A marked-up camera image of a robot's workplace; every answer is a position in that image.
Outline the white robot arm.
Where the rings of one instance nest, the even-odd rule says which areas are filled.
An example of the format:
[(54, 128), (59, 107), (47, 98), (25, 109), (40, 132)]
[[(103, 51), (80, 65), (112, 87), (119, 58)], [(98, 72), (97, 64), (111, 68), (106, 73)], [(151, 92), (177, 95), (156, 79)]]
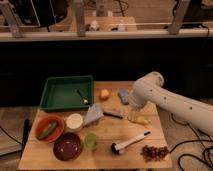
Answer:
[(213, 106), (170, 92), (163, 84), (164, 78), (159, 72), (137, 79), (128, 96), (132, 109), (141, 110), (150, 101), (213, 136)]

